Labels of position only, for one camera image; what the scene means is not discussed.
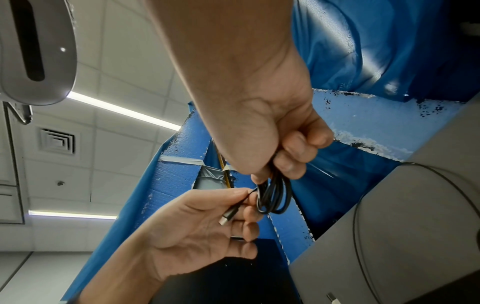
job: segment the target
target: drop ceiling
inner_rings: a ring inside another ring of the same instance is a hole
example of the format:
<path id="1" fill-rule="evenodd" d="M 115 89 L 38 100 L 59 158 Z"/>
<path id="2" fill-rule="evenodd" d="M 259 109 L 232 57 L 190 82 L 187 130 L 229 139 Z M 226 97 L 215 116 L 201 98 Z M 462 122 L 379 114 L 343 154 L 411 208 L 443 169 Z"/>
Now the drop ceiling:
<path id="1" fill-rule="evenodd" d="M 73 91 L 181 125 L 191 98 L 140 1 L 70 3 L 78 51 Z M 117 215 L 174 133 L 69 99 L 33 112 L 30 125 L 13 127 L 24 209 Z M 72 135 L 74 155 L 42 149 L 45 129 Z M 5 151 L 0 146 L 0 155 Z M 4 158 L 0 167 L 11 170 Z M 11 178 L 8 172 L 2 178 Z M 28 215 L 25 221 L 0 224 L 0 251 L 93 251 L 112 224 Z"/>

